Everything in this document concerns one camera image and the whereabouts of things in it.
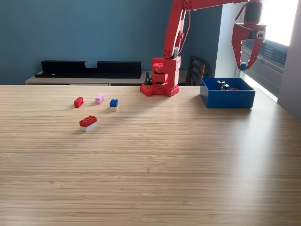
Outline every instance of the blue lego brick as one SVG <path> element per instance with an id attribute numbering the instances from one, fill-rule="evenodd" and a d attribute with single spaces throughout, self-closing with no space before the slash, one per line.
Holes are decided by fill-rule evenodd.
<path id="1" fill-rule="evenodd" d="M 241 71 L 245 71 L 246 70 L 246 62 L 241 62 L 240 70 Z"/>
<path id="2" fill-rule="evenodd" d="M 112 99 L 110 102 L 110 107 L 117 107 L 118 106 L 118 100 L 117 99 Z"/>

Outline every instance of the blue plastic bin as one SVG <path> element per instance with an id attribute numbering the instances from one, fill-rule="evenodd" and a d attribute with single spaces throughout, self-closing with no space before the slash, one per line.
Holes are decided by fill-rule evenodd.
<path id="1" fill-rule="evenodd" d="M 239 90 L 221 90 L 217 81 Z M 241 78 L 202 78 L 200 93 L 207 108 L 251 108 L 255 97 L 255 90 Z"/>

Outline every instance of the red lego brick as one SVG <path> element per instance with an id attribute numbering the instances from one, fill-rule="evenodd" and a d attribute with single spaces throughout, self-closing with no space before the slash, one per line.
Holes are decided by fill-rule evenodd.
<path id="1" fill-rule="evenodd" d="M 154 85 L 145 85 L 140 86 L 140 92 L 144 93 L 148 97 L 154 95 Z"/>
<path id="2" fill-rule="evenodd" d="M 79 125 L 86 128 L 88 126 L 91 126 L 95 122 L 97 122 L 97 118 L 90 115 L 89 117 L 86 117 L 85 119 L 79 121 Z"/>
<path id="3" fill-rule="evenodd" d="M 168 97 L 173 96 L 174 94 L 177 94 L 180 91 L 180 87 L 176 85 L 174 88 L 170 90 L 165 90 L 165 95 Z"/>
<path id="4" fill-rule="evenodd" d="M 84 103 L 84 98 L 79 97 L 74 101 L 74 107 L 79 108 Z"/>

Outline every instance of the lego brick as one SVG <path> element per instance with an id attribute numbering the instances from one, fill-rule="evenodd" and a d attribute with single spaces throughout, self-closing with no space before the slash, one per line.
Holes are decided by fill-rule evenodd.
<path id="1" fill-rule="evenodd" d="M 142 84 L 140 86 L 140 92 L 142 92 L 146 96 L 150 97 L 150 96 L 154 95 L 154 85 Z"/>
<path id="2" fill-rule="evenodd" d="M 110 102 L 110 107 L 117 107 L 118 106 L 118 100 L 117 99 L 112 99 Z"/>
<path id="3" fill-rule="evenodd" d="M 246 62 L 241 62 L 241 65 L 240 65 L 240 70 L 241 71 L 245 71 L 246 70 Z"/>
<path id="4" fill-rule="evenodd" d="M 165 90 L 165 95 L 168 97 L 173 96 L 174 94 L 177 94 L 180 91 L 180 87 L 176 85 L 174 88 L 170 90 Z"/>
<path id="5" fill-rule="evenodd" d="M 74 101 L 74 107 L 79 108 L 84 103 L 84 98 L 79 97 Z"/>
<path id="6" fill-rule="evenodd" d="M 79 125 L 82 127 L 88 127 L 90 125 L 92 125 L 93 123 L 95 123 L 97 121 L 97 118 L 95 116 L 88 116 L 85 119 L 79 121 Z"/>
<path id="7" fill-rule="evenodd" d="M 110 111 L 116 112 L 119 108 L 119 104 L 117 105 L 117 107 L 110 107 Z"/>
<path id="8" fill-rule="evenodd" d="M 95 103 L 96 103 L 97 105 L 100 105 L 103 101 L 104 101 L 104 96 L 103 96 L 103 94 L 99 94 L 99 95 L 95 98 Z"/>
<path id="9" fill-rule="evenodd" d="M 92 125 L 89 125 L 88 127 L 80 126 L 79 129 L 84 132 L 89 132 L 91 129 L 93 129 L 96 126 L 97 126 L 97 122 L 94 122 Z"/>

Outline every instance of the red robotic arm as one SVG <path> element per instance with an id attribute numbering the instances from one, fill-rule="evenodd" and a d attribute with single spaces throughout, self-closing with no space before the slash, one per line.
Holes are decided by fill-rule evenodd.
<path id="1" fill-rule="evenodd" d="M 241 3 L 248 0 L 173 0 L 172 12 L 169 18 L 169 24 L 166 32 L 164 45 L 164 58 L 154 58 L 152 60 L 152 85 L 142 85 L 140 91 L 148 96 L 167 95 L 172 96 L 179 92 L 179 68 L 181 66 L 181 52 L 185 43 L 187 33 L 190 27 L 190 11 L 201 8 L 208 8 L 227 3 Z M 262 3 L 260 0 L 250 0 L 241 9 L 246 8 L 244 22 L 235 23 L 233 30 L 233 49 L 238 68 L 248 69 L 255 62 L 259 49 L 264 41 L 265 26 L 258 24 Z M 189 27 L 184 35 L 184 20 L 186 12 L 189 13 Z M 241 44 L 243 40 L 254 39 L 254 48 L 250 62 L 241 63 Z"/>

